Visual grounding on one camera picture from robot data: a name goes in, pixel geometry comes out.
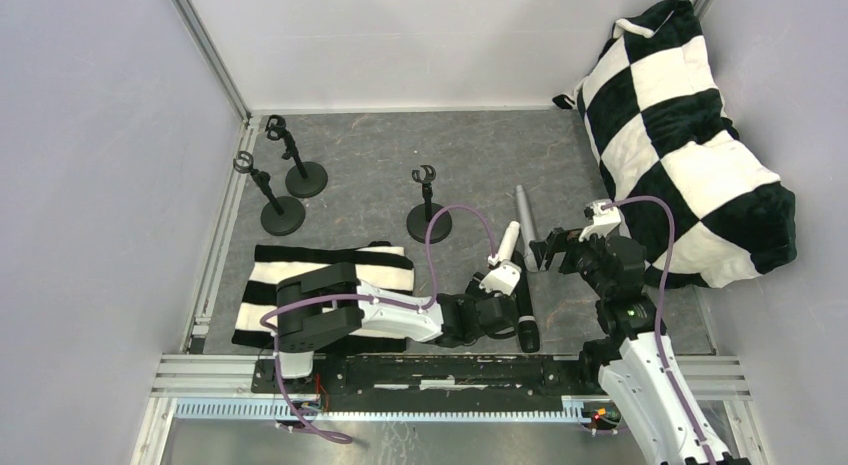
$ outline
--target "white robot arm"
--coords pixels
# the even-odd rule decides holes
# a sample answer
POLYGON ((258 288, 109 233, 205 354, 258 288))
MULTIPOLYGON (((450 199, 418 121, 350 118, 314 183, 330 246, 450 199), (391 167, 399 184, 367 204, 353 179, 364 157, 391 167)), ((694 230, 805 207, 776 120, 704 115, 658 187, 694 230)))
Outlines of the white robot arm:
POLYGON ((472 281, 480 288, 475 296, 440 293, 429 307, 430 297, 410 297, 358 280, 354 265, 349 263, 338 263, 280 282, 278 306, 320 295, 372 297, 341 300, 329 309, 320 305, 304 307, 282 316, 277 333, 283 378, 309 376, 315 350, 353 331, 380 332, 380 336, 410 338, 447 348, 471 344, 482 336, 494 339, 514 336, 519 313, 510 293, 518 277, 513 276, 508 265, 502 261, 487 275, 495 275, 497 279, 484 279, 479 284, 472 281))
POLYGON ((600 298, 595 308, 607 338, 584 344, 583 381, 610 396, 649 465, 749 464, 731 457, 704 417, 661 321, 657 333, 657 310, 642 292, 644 248, 630 238, 609 236, 621 216, 615 207, 605 209, 608 203, 589 204, 591 225, 557 228, 544 242, 530 244, 541 270, 564 252, 559 271, 578 273, 600 298))

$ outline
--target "black and white striped towel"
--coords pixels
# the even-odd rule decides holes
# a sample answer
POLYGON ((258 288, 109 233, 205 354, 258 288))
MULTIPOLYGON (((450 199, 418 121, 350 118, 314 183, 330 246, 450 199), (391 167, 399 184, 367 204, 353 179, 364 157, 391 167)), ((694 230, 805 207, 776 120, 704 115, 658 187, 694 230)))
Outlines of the black and white striped towel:
MULTIPOLYGON (((253 272, 244 288, 236 318, 232 343, 251 347, 267 347, 271 341, 268 329, 259 323, 266 313, 277 308, 277 284, 287 278, 318 270, 334 263, 356 265, 359 279, 384 290, 412 294, 415 272, 403 247, 388 242, 374 242, 368 247, 347 250, 318 250, 300 247, 257 245, 253 272)), ((405 349, 402 337, 358 331, 347 340, 332 345, 334 350, 359 352, 400 352, 405 349)))

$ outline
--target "gray floor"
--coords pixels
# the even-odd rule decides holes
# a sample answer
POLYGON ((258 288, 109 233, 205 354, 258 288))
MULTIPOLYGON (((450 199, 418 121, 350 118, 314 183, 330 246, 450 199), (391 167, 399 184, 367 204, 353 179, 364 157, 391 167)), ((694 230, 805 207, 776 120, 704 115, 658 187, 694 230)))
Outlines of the gray floor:
MULTIPOLYGON (((421 201, 420 186, 410 171, 433 165, 435 201, 479 209, 500 239, 515 218, 513 190, 528 190, 539 233, 555 226, 585 225, 583 207, 605 197, 588 137, 576 112, 560 110, 503 112, 429 112, 335 114, 287 117, 306 160, 324 165, 330 183, 320 195, 304 200, 307 218, 288 237, 272 237, 259 225, 265 198, 248 180, 236 219, 229 253, 204 353, 250 354, 233 345, 244 285, 253 268, 257 243, 315 248, 364 246, 389 240, 406 248, 415 263, 416 294, 430 292, 421 244, 406 232, 406 214, 421 201)), ((272 174, 271 185, 285 194, 285 172, 293 166, 280 159, 282 142, 257 139, 256 166, 272 174)), ((464 290, 471 275, 485 266, 488 244, 476 218, 453 217, 454 228, 434 245, 434 262, 443 291, 464 290)), ((548 272, 530 277, 533 306, 542 334, 542 352, 576 354, 583 342, 602 337, 595 317, 595 297, 578 277, 548 272)), ((656 290, 649 290, 656 298, 656 290)), ((665 321, 677 353, 710 353, 707 331, 694 290, 668 292, 665 321)), ((518 353, 514 340, 479 340, 457 351, 518 353)), ((411 352, 436 351, 412 344, 411 352)))
MULTIPOLYGON (((704 402, 701 408, 719 437, 736 454, 721 402, 704 402)), ((325 422, 322 427, 345 432, 356 441, 342 447, 318 437, 281 432, 268 422, 175 420, 163 463, 632 465, 644 462, 629 433, 592 438, 580 425, 568 423, 325 422)))

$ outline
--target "black handle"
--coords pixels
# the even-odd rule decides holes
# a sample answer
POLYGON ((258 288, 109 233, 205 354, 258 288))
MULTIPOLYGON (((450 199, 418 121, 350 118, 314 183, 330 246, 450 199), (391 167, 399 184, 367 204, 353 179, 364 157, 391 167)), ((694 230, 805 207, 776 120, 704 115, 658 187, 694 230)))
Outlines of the black handle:
POLYGON ((530 297, 530 282, 527 280, 527 267, 524 257, 517 251, 512 252, 512 263, 521 268, 521 278, 515 287, 515 304, 518 306, 518 344, 524 353, 536 353, 542 348, 539 338, 539 325, 533 316, 533 300, 530 297))

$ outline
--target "black and white checkered fabric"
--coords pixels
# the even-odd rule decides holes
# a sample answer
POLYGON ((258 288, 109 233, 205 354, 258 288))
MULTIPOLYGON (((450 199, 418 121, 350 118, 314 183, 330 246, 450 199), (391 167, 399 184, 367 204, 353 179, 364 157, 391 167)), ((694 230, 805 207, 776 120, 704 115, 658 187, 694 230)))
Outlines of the black and white checkered fabric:
MULTIPOLYGON (((653 195, 671 207, 669 287, 722 287, 795 258, 795 196, 738 141, 689 0, 617 20, 591 74, 554 102, 583 116, 610 198, 653 195)), ((647 248, 646 282, 656 286, 665 214, 652 203, 621 211, 624 233, 647 248)))

